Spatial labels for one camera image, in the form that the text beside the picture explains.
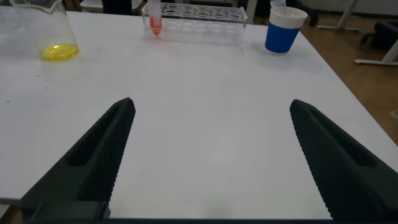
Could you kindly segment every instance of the blue cup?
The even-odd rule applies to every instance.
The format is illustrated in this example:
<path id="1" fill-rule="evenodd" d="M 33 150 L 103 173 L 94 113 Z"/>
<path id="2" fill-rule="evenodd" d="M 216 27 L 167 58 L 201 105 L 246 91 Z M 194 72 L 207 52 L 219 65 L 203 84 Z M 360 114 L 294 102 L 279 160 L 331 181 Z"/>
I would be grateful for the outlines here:
<path id="1" fill-rule="evenodd" d="M 292 7 L 273 7 L 269 18 L 266 49 L 284 54 L 290 50 L 307 13 Z"/>

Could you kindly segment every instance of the white tabletop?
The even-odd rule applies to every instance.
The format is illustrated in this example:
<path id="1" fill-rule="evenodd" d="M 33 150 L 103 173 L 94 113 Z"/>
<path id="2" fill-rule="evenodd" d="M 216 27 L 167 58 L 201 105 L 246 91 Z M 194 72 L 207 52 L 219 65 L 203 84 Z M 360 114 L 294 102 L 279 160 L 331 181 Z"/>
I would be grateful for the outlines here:
<path id="1" fill-rule="evenodd" d="M 295 135 L 294 99 L 398 170 L 396 145 L 301 33 L 275 56 L 266 26 L 247 26 L 240 51 L 146 42 L 140 17 L 68 17 L 76 59 L 0 51 L 1 198 L 22 197 L 127 96 L 137 113 L 110 202 L 117 217 L 330 218 Z"/>

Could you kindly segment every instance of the glass beaker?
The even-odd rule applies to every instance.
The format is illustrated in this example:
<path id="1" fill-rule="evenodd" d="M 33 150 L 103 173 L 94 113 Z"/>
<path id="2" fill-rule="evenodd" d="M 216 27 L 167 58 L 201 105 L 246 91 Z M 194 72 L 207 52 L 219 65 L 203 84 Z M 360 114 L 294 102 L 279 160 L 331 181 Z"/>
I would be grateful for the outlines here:
<path id="1" fill-rule="evenodd" d="M 62 0 L 10 0 L 45 60 L 74 57 L 79 48 Z"/>

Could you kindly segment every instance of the test tube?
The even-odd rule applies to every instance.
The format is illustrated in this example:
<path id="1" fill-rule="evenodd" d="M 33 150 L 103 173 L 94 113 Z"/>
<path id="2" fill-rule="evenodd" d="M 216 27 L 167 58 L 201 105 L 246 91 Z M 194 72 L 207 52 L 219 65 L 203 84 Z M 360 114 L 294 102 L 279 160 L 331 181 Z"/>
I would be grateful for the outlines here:
<path id="1" fill-rule="evenodd" d="M 160 0 L 148 0 L 150 28 L 156 36 L 162 30 L 162 8 Z"/>

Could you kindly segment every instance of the table leg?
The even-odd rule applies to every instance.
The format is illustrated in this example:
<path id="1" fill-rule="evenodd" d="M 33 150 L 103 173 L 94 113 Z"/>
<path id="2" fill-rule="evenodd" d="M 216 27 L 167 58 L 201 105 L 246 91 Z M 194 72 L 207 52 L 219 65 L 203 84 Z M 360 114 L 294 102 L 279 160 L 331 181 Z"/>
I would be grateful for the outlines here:
<path id="1" fill-rule="evenodd" d="M 378 60 L 361 60 L 356 59 L 358 65 L 390 65 L 398 66 L 398 62 L 393 62 L 398 55 L 398 40 L 394 43 L 391 49 L 387 52 L 386 56 L 381 61 Z"/>
<path id="2" fill-rule="evenodd" d="M 391 111 L 391 116 L 398 121 L 398 108 Z"/>
<path id="3" fill-rule="evenodd" d="M 257 0 L 248 0 L 246 14 L 248 15 L 248 24 L 253 24 L 254 13 L 256 12 Z"/>
<path id="4" fill-rule="evenodd" d="M 345 10 L 343 16 L 341 17 L 339 23 L 337 26 L 318 26 L 319 29 L 344 29 L 344 30 L 351 30 L 358 32 L 358 28 L 349 28 L 346 27 L 347 20 L 349 19 L 351 13 L 353 13 L 353 10 L 356 6 L 356 3 L 358 3 L 358 0 L 351 0 L 348 8 Z"/>

